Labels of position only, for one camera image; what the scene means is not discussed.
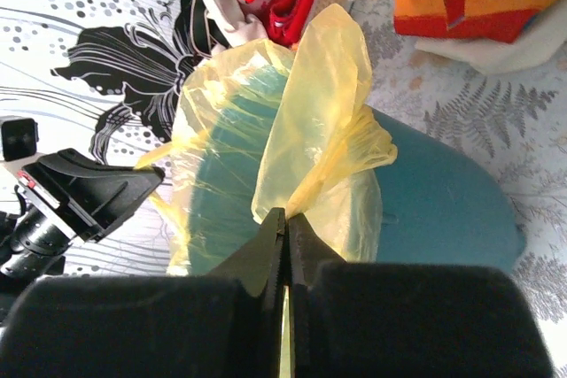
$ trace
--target fern leaf print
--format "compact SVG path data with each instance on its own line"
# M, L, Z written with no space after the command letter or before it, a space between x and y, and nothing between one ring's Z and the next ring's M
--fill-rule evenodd
M519 262L514 277L539 319L558 323L567 317L567 265L531 252Z
M526 120L537 120L538 112L545 111L556 92L538 91L519 84L514 90L508 82L505 89L497 81L491 89L488 80L474 89L467 82L459 95L442 105L437 102L433 113L425 112L427 135L463 150L465 140L494 158L497 141L510 148L514 128L524 138Z

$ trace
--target plastic bag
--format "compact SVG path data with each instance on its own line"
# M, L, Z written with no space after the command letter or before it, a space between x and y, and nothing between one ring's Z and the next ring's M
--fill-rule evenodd
M373 168L397 157L364 104L372 68L361 28L332 5L305 32L260 163L252 201L261 223L274 207L304 212L349 260L373 260L381 199Z
M336 46L329 46L329 43L338 42ZM310 149L312 155L295 158L293 166L301 165L302 168L294 168L292 174L288 169L281 177L272 174L272 167L265 167L261 182L279 180L284 185L276 185L276 190L259 191L257 195L263 201L269 199L266 196L275 195L287 204L285 194L289 192L291 195L299 186L298 178L302 180L313 167L314 158L323 158L323 152L327 151L324 157L329 157L330 161L321 163L323 171L326 170L325 165L334 167L343 164L348 167L337 169L336 173L311 173L315 179L316 176L326 176L320 187L324 196L318 196L309 189L307 193L313 194L312 199L317 202L305 203L300 199L298 206L301 210L311 205L307 217L315 231L343 257L372 260L377 252L382 212L376 176L371 170L347 176L375 166L378 146L375 142L389 141L389 135L374 121L370 109L362 107L369 92L371 75L361 30L342 8L332 6L308 27L297 52L297 64L308 65L306 58L310 54L306 49L313 50L311 57L318 59L309 65L314 66L312 70L315 71L309 75L310 81L304 82L300 93L313 99L309 107L311 113L322 120L317 122L312 118L307 121L312 126L321 126L324 131L307 131L307 127L299 125L290 127L290 130L298 132L290 137L296 142L301 141L301 146ZM252 217L252 197L255 188L272 188L263 183L257 184L258 172L268 137L272 148L267 153L268 163L265 161L265 164L274 160L271 155L274 143L281 139L280 125L274 127L276 132L270 135L276 114L281 117L280 122L287 120L293 98L297 96L286 86L290 73L297 73L298 66L292 68L294 59L293 52L267 40L250 42L213 57L195 70L183 86L172 142L141 158L139 166L147 166L167 155L172 163L173 195L170 203L157 195L151 198L175 229L168 269L170 274L205 274L256 235L259 224ZM322 64L330 68L322 70ZM336 84L329 84L329 74L338 69L348 69L350 73L333 77ZM297 77L290 78L290 88L297 88L298 79L306 76L305 71L308 72L304 70L297 73ZM358 80L352 79L353 75L360 75L364 84L359 87ZM346 90L350 95L336 96L334 90ZM346 98L351 95L355 96L349 111ZM280 113L278 108L282 96L290 102L282 104L287 106ZM330 104L331 100L342 104ZM316 113L314 105L320 101L323 109L341 110L340 117L330 111ZM346 140L331 138L328 122L334 123L333 132L341 130L348 133L350 130L357 136ZM355 131L366 126L374 130ZM306 140L302 141L300 132L304 131ZM359 146L357 141L370 139L374 143L366 143L365 149L355 149ZM336 155L325 150L329 143L336 144ZM391 145L390 148L390 154L395 157L395 147ZM337 162L338 153L347 161ZM291 182L284 181L292 176L298 183L293 188ZM281 188L285 189L284 193L279 191ZM265 202L256 206L271 208ZM259 218L261 212L254 215Z
M169 274L205 274L256 235L250 205L293 57L267 40L214 56L183 86L172 141L140 158L171 162L169 204L151 196L175 231Z

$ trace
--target black plastic part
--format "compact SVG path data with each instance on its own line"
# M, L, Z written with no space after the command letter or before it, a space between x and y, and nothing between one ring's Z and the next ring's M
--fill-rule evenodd
M39 210L32 207L12 235L0 246L0 271L16 280L32 282L53 271L70 240Z
M0 117L0 159L15 161L37 152L37 123L34 119Z
M18 281L0 274L0 324L2 326L5 326L4 320L14 303L16 303L19 295L28 285L28 281Z
M7 319L0 376L243 377L258 300L223 278L50 278Z
M345 261L313 230L304 214L289 220L291 370L309 376L311 343L308 291L320 265Z
M260 310L254 331L256 350L247 375L251 378L276 378L279 375L286 279L283 263L289 258L286 250L285 211L274 208L260 225L258 234L208 274L237 278L247 294L257 300Z
M327 263L309 296L309 377L551 378L528 304L502 272Z
M72 149L41 157L23 172L32 182L27 190L40 199L38 185L49 193L58 202L50 209L84 241L100 241L120 227L165 176L157 167L104 166Z
M8 212L0 212L0 238L10 235L18 224L19 216L9 214Z

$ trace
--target black floral pattern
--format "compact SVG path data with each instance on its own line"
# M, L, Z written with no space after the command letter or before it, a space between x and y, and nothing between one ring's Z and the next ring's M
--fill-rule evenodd
M190 0L180 2L173 40L146 23L86 28L67 51L69 66L51 70L68 80L85 81L102 96L124 96L98 118L90 152L99 161L106 162L113 133L133 118L139 118L161 142L170 140L181 86L202 59L193 53L187 37ZM142 13L150 24L168 15Z

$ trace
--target teal stool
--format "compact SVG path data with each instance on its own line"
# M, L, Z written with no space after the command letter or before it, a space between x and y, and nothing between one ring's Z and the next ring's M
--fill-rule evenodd
M398 158L376 169L384 224L377 261L494 266L525 248L508 199L477 163L380 112Z
M284 78L275 79L276 86L285 84ZM211 270L258 230L250 206L277 105L240 99L238 107L223 112L212 134L219 142L203 157L193 190L193 274ZM377 261L482 265L511 272L524 238L491 176L445 144L380 112L375 115L399 148L393 165L376 169L384 204ZM229 131L234 126L254 129L253 141Z

